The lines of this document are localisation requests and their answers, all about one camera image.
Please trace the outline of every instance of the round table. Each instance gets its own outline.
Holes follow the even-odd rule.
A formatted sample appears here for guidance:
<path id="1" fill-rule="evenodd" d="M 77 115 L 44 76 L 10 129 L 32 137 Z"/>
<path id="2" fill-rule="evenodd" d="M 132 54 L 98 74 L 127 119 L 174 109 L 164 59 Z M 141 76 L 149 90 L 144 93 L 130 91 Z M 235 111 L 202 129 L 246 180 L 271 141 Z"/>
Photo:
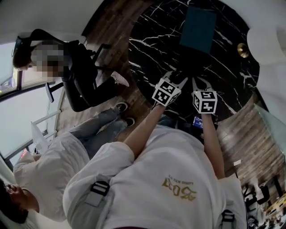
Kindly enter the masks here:
<path id="1" fill-rule="evenodd" d="M 216 13 L 210 54 L 180 45 L 188 6 Z M 147 8 L 129 38 L 129 64 L 136 84 L 150 102 L 155 85 L 167 72 L 178 81 L 188 77 L 182 94 L 166 112 L 188 123 L 196 110 L 192 105 L 192 77 L 199 76 L 217 92 L 218 120 L 239 111 L 250 99 L 258 81 L 259 64 L 242 58 L 239 43 L 247 44 L 249 28 L 230 7 L 217 0 L 164 0 Z"/>

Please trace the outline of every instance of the white t-shirt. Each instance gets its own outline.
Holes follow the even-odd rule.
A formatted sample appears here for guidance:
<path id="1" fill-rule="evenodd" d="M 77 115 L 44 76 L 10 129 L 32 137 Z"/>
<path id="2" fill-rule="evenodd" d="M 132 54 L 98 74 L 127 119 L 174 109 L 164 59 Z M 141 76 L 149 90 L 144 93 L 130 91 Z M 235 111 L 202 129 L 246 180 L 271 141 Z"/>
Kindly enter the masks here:
<path id="1" fill-rule="evenodd" d="M 63 197 L 66 214 L 80 188 L 77 183 L 93 182 L 87 179 L 93 174 L 111 178 L 115 194 L 104 229 L 212 229 L 227 197 L 234 201 L 237 228 L 246 228 L 239 180 L 218 180 L 203 145 L 180 130 L 157 125 L 135 162 L 124 143 L 103 145 L 68 184 Z M 86 214 L 82 216 L 76 220 L 85 221 Z"/>
<path id="2" fill-rule="evenodd" d="M 27 153 L 14 166 L 17 184 L 38 201 L 40 214 L 64 221 L 63 192 L 70 179 L 89 162 L 82 143 L 70 133 L 55 139 L 38 161 Z"/>

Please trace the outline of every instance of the person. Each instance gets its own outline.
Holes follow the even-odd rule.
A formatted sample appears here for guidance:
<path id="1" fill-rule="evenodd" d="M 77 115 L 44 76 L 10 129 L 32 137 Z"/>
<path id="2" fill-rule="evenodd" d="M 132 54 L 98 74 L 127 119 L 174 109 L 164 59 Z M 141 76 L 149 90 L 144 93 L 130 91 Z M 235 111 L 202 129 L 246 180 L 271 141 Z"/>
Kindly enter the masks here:
<path id="1" fill-rule="evenodd" d="M 70 180 L 63 209 L 73 229 L 213 229 L 226 206 L 236 228 L 247 228 L 240 181 L 235 174 L 225 177 L 211 115 L 202 114 L 203 145 L 169 127 L 172 120 L 160 119 L 164 111 L 155 106 L 124 142 L 103 145 Z M 106 218 L 95 219 L 87 204 L 96 176 L 108 179 L 114 196 L 106 200 Z"/>
<path id="2" fill-rule="evenodd" d="M 27 210 L 35 210 L 54 221 L 64 221 L 62 198 L 67 183 L 104 143 L 112 142 L 135 123 L 133 118 L 119 118 L 127 108 L 128 105 L 121 102 L 93 116 L 56 137 L 42 155 L 26 153 L 13 168 L 17 185 L 0 181 L 0 210 L 17 223 L 25 222 Z"/>
<path id="3" fill-rule="evenodd" d="M 24 42 L 14 53 L 13 66 L 20 71 L 34 67 L 46 77 L 61 77 L 65 93 L 75 112 L 118 96 L 120 91 L 117 85 L 129 87 L 128 81 L 118 72 L 113 72 L 111 77 L 96 86 L 97 68 L 94 62 L 83 44 L 74 45 L 73 42 L 62 44 L 57 40 L 47 40 L 34 46 Z"/>

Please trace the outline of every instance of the smartphone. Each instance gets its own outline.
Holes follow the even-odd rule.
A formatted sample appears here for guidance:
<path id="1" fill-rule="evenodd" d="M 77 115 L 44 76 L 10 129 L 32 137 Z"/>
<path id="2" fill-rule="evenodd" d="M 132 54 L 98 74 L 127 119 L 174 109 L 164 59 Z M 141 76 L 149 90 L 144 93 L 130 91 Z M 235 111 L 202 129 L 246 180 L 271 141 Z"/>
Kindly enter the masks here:
<path id="1" fill-rule="evenodd" d="M 193 126 L 202 129 L 202 119 L 200 119 L 199 117 L 195 116 L 194 119 L 193 119 Z"/>

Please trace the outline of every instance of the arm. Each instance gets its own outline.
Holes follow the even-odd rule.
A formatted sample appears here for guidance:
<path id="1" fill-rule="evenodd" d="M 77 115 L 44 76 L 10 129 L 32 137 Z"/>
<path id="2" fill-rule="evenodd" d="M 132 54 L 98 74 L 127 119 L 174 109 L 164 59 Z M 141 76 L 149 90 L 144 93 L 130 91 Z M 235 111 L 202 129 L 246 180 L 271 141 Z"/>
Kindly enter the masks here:
<path id="1" fill-rule="evenodd" d="M 202 114 L 202 125 L 205 153 L 213 166 L 216 177 L 218 179 L 225 178 L 223 153 L 220 148 L 219 139 L 210 114 Z"/>
<path id="2" fill-rule="evenodd" d="M 37 154 L 37 155 L 33 155 L 33 158 L 35 161 L 38 161 L 41 156 L 42 156 L 41 154 Z"/>
<path id="3" fill-rule="evenodd" d="M 147 117 L 133 130 L 124 143 L 133 151 L 135 159 L 144 149 L 156 124 L 164 113 L 166 107 L 157 105 Z"/>

